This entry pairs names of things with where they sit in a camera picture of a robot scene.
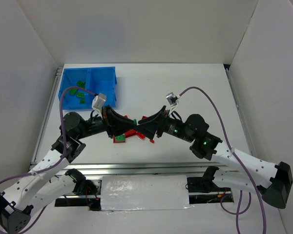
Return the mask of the dark green 2x2 lego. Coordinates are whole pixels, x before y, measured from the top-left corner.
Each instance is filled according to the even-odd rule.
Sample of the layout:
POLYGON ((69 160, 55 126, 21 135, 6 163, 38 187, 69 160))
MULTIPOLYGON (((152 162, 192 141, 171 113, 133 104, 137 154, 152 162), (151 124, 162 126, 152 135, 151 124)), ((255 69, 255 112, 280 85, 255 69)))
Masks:
POLYGON ((86 85, 86 82, 83 82, 83 81, 80 81, 80 80, 77 82, 78 87, 85 88, 85 85, 86 85))

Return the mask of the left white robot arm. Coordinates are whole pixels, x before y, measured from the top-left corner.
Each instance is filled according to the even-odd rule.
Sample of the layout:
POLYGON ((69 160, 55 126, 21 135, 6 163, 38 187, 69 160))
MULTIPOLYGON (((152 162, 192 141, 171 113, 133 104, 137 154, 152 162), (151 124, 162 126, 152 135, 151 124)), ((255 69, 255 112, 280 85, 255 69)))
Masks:
POLYGON ((25 233, 32 215, 62 195, 95 195, 97 187, 77 169, 69 169, 60 177, 56 174, 84 150, 86 145, 81 139, 102 132, 116 137, 135 126, 135 121, 116 113, 110 106, 103 107, 101 116, 91 116, 88 120, 76 112, 62 116, 61 136, 46 156, 29 172, 18 176, 15 184, 0 192, 1 233, 25 233))

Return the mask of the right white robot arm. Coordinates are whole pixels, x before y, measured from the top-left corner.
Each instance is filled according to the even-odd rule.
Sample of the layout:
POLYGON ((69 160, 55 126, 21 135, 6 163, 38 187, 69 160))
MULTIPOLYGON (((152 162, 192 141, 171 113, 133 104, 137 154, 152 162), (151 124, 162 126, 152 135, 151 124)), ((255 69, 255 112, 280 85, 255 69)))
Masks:
POLYGON ((218 162, 241 172, 241 176, 235 176, 212 167, 204 174, 208 184, 259 193, 267 204, 279 209, 286 207, 293 185, 289 164, 267 162, 230 148, 228 143, 208 132, 209 125, 199 114, 192 114, 186 121, 181 121, 169 117, 168 113, 163 107, 158 113, 139 120, 137 131, 150 139, 166 133, 190 142, 189 149, 197 158, 218 162))

